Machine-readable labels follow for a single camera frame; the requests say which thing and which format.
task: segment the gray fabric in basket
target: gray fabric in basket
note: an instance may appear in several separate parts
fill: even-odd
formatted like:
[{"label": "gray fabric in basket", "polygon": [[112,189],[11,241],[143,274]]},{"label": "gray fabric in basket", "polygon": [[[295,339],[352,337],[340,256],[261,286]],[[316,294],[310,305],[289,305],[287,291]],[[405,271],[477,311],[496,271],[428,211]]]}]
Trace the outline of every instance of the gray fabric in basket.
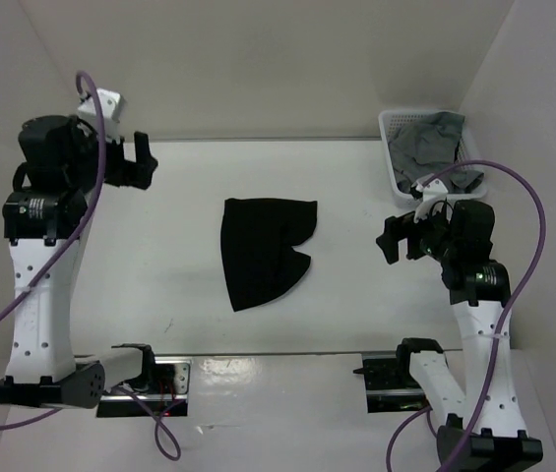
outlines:
[{"label": "gray fabric in basket", "polygon": [[[455,162],[464,120],[458,113],[435,113],[402,126],[389,139],[401,192],[408,194],[417,179]],[[453,193],[470,193],[483,181],[483,172],[461,169],[444,176],[442,181]]]}]

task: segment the white floor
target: white floor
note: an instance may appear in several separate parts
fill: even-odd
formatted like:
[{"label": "white floor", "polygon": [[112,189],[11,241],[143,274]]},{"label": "white floor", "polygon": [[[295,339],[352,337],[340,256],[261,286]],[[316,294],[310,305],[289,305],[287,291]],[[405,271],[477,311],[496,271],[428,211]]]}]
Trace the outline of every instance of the white floor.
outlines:
[{"label": "white floor", "polygon": [[[146,192],[105,187],[72,309],[75,353],[147,342],[159,353],[395,349],[406,336],[461,347],[437,263],[389,266],[374,240],[393,205],[378,141],[159,143]],[[319,202],[290,293],[233,313],[220,260],[224,200]]]},{"label": "white floor", "polygon": [[[448,354],[455,372],[459,352]],[[167,424],[182,445],[171,464],[155,448],[149,418],[96,419],[62,411],[6,432],[0,472],[370,472],[384,470],[385,447],[407,413],[367,414],[357,354],[195,358],[188,417]],[[522,352],[513,370],[529,432],[543,441],[533,472],[556,472],[556,452]],[[9,422],[37,411],[13,408]],[[425,419],[409,426],[394,453],[396,472],[432,472],[438,464]]]}]

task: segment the plastic basket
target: plastic basket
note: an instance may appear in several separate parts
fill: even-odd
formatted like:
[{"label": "plastic basket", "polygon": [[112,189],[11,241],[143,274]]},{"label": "plastic basket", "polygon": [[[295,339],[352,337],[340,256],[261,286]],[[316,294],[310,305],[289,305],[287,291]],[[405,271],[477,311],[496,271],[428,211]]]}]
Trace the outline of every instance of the plastic basket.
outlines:
[{"label": "plastic basket", "polygon": [[[378,124],[380,125],[380,136],[383,139],[383,152],[385,154],[385,161],[387,162],[387,170],[391,180],[391,188],[393,192],[394,202],[398,207],[415,208],[419,205],[419,201],[413,198],[411,194],[401,192],[396,182],[396,175],[394,174],[394,167],[392,166],[392,157],[389,153],[389,138],[393,136],[396,131],[402,126],[412,123],[413,121],[423,118],[424,116],[439,113],[440,111],[447,110],[387,110],[383,111],[378,116]],[[476,144],[472,139],[467,126],[463,126],[462,140],[459,146],[457,155],[458,160],[477,160],[480,159]],[[477,165],[477,170],[483,170],[483,167]],[[482,199],[487,194],[487,185],[485,179],[481,184],[468,194],[450,194],[448,200],[454,202],[456,200],[469,200],[469,199]]]}]

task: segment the robotic arm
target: robotic arm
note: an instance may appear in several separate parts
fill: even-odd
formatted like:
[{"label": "robotic arm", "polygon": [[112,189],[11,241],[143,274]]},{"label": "robotic arm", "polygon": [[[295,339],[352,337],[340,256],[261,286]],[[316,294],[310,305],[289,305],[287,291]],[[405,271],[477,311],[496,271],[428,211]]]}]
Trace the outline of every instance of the robotic arm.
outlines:
[{"label": "robotic arm", "polygon": [[[3,206],[16,296],[66,243],[88,208],[97,171],[98,140],[105,139],[105,183],[146,190],[157,161],[148,135],[134,135],[136,161],[124,158],[117,125],[124,100],[99,88],[106,136],[93,129],[93,99],[78,116],[43,116],[23,125],[19,143],[26,162],[13,178]],[[101,356],[75,358],[70,343],[70,299],[89,228],[16,309],[11,358],[0,380],[0,404],[94,408],[105,390],[122,382],[146,385],[154,369],[150,346],[123,344]]]},{"label": "robotic arm", "polygon": [[[397,356],[401,369],[422,387],[439,421],[437,449],[443,463],[467,426],[485,381],[495,325],[510,298],[507,270],[490,258],[494,227],[491,206],[472,200],[447,202],[446,187],[435,181],[421,189],[416,211],[385,221],[376,243],[388,264],[429,256],[440,263],[450,292],[465,360],[465,393],[448,369],[444,351],[432,339],[405,339]],[[448,208],[452,209],[450,219]],[[523,471],[542,459],[542,444],[527,434],[512,376],[509,322],[499,335],[497,364],[481,416],[454,471]]]}]

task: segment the black cloth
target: black cloth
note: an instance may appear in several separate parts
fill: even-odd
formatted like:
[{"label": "black cloth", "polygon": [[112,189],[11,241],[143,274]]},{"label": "black cloth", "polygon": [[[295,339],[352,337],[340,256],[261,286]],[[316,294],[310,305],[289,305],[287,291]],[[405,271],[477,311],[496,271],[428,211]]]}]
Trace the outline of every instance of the black cloth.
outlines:
[{"label": "black cloth", "polygon": [[220,254],[234,312],[275,300],[310,266],[296,252],[317,226],[317,202],[280,199],[225,201]]}]

